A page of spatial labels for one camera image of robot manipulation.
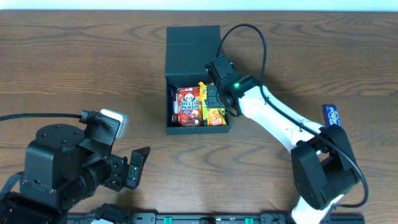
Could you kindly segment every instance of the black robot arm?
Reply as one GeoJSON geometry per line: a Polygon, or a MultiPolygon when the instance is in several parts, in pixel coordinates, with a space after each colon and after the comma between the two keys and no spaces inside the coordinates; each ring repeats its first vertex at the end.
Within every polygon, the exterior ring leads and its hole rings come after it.
{"type": "Polygon", "coordinates": [[[53,124],[37,131],[26,149],[20,193],[0,198],[1,223],[64,224],[69,209],[93,196],[99,185],[118,192],[139,185],[150,148],[132,151],[130,164],[127,157],[111,154],[128,117],[110,110],[83,111],[80,122],[85,130],[53,124]]]}

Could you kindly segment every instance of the black mounting rail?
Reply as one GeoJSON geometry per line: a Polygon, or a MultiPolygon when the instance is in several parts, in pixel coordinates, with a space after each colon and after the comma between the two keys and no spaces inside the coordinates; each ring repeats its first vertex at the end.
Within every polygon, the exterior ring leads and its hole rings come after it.
{"type": "MultiPolygon", "coordinates": [[[[260,215],[157,215],[126,212],[107,203],[93,213],[68,215],[68,224],[91,224],[94,220],[115,224],[295,224],[287,212],[260,215]]],[[[332,214],[321,224],[365,224],[365,219],[362,215],[332,214]]]]}

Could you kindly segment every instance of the black box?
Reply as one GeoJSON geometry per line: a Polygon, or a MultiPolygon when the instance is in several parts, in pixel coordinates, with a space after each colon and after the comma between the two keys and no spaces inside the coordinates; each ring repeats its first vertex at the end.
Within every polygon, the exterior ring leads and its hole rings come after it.
{"type": "Polygon", "coordinates": [[[199,86],[199,82],[211,83],[205,65],[216,57],[221,42],[220,26],[168,27],[166,49],[166,133],[206,134],[227,133],[229,125],[178,127],[171,123],[172,100],[168,86],[175,88],[199,86]]]}

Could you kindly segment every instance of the wooden table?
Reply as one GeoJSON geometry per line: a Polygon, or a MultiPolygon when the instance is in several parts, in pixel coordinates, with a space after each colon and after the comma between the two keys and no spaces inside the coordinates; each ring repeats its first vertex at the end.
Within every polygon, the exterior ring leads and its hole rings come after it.
{"type": "MultiPolygon", "coordinates": [[[[167,26],[247,22],[268,45],[265,84],[298,113],[323,122],[338,106],[370,187],[367,223],[398,222],[398,14],[362,12],[1,11],[0,113],[112,110],[130,116],[113,153],[150,146],[139,188],[104,187],[72,211],[102,203],[159,212],[259,213],[291,210],[299,197],[289,153],[247,118],[228,134],[166,136],[167,26]]],[[[261,41],[240,28],[224,49],[243,74],[259,76],[261,41]]],[[[17,119],[0,126],[0,184],[24,169],[42,126],[75,119],[17,119]]],[[[345,203],[362,199],[361,184],[345,203]]]]}

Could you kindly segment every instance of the wire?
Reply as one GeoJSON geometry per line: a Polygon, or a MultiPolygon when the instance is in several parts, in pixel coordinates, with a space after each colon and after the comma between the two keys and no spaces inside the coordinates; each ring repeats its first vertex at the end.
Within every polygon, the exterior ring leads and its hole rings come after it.
{"type": "Polygon", "coordinates": [[[10,114],[0,116],[0,121],[17,118],[81,118],[80,114],[64,114],[64,113],[26,113],[26,114],[10,114]]]}
{"type": "Polygon", "coordinates": [[[223,45],[223,42],[225,40],[225,38],[228,36],[229,33],[231,33],[233,30],[235,30],[238,27],[250,27],[253,28],[255,31],[257,31],[257,33],[260,35],[261,40],[262,40],[262,46],[263,46],[263,51],[264,51],[264,56],[262,58],[262,67],[261,67],[261,77],[260,77],[260,92],[262,97],[264,98],[264,101],[266,102],[266,104],[268,104],[270,107],[272,107],[274,110],[276,110],[276,112],[280,113],[282,116],[284,116],[286,119],[288,119],[289,121],[291,121],[292,123],[294,123],[295,125],[297,125],[299,128],[303,129],[304,131],[307,131],[308,133],[314,135],[316,138],[318,138],[319,140],[321,140],[324,144],[326,144],[328,147],[336,150],[337,152],[339,152],[345,159],[347,159],[347,161],[353,166],[354,171],[359,175],[359,178],[362,181],[363,184],[363,189],[364,189],[364,197],[362,199],[361,202],[357,203],[357,204],[341,204],[341,203],[335,203],[331,206],[333,207],[343,207],[343,208],[358,208],[362,205],[364,205],[369,198],[369,187],[368,187],[368,182],[366,181],[365,176],[363,175],[361,169],[359,169],[359,167],[336,145],[333,144],[332,142],[330,142],[329,140],[327,140],[326,138],[320,136],[318,133],[316,133],[315,131],[313,131],[312,129],[306,127],[303,123],[301,123],[300,121],[297,121],[296,119],[290,117],[288,114],[286,114],[285,112],[283,112],[282,110],[280,110],[277,106],[275,106],[269,99],[269,97],[266,96],[266,94],[264,93],[264,90],[262,88],[263,82],[264,82],[264,70],[266,67],[266,60],[267,60],[267,44],[266,44],[266,39],[264,38],[262,32],[255,26],[251,25],[251,24],[240,24],[240,25],[236,25],[234,27],[232,27],[223,37],[223,39],[221,40],[218,49],[217,49],[217,55],[216,57],[219,56],[220,54],[220,50],[221,50],[221,46],[223,45]]]}

